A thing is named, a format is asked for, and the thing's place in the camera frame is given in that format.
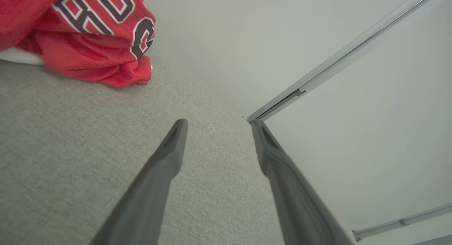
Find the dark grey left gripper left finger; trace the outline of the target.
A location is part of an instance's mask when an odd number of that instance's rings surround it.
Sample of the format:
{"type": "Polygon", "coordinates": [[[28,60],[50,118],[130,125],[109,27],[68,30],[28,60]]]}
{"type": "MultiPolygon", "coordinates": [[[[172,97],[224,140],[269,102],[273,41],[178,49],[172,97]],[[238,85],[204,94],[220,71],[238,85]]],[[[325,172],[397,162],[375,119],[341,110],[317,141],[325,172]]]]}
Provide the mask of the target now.
{"type": "Polygon", "coordinates": [[[176,120],[92,239],[92,245],[158,243],[171,181],[182,166],[187,133],[187,120],[176,120]]]}

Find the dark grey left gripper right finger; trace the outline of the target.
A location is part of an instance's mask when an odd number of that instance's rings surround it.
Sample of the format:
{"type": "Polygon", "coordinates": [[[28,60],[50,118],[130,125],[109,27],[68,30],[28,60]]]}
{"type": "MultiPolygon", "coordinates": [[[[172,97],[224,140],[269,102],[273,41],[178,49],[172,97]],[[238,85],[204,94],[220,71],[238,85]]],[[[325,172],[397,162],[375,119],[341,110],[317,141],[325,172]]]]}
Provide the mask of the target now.
{"type": "Polygon", "coordinates": [[[344,229],[265,123],[251,123],[262,173],[273,193],[286,245],[353,245],[344,229]]]}

